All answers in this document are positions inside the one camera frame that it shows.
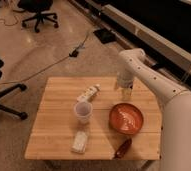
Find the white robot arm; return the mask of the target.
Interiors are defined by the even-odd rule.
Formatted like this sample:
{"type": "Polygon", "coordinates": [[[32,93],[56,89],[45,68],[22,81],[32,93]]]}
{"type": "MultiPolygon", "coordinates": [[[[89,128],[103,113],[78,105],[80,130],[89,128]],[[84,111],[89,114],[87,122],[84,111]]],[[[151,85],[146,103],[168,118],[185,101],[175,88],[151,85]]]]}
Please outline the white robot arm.
{"type": "Polygon", "coordinates": [[[145,64],[141,48],[122,50],[117,82],[128,88],[137,77],[163,104],[159,171],[191,171],[191,90],[145,64]]]}

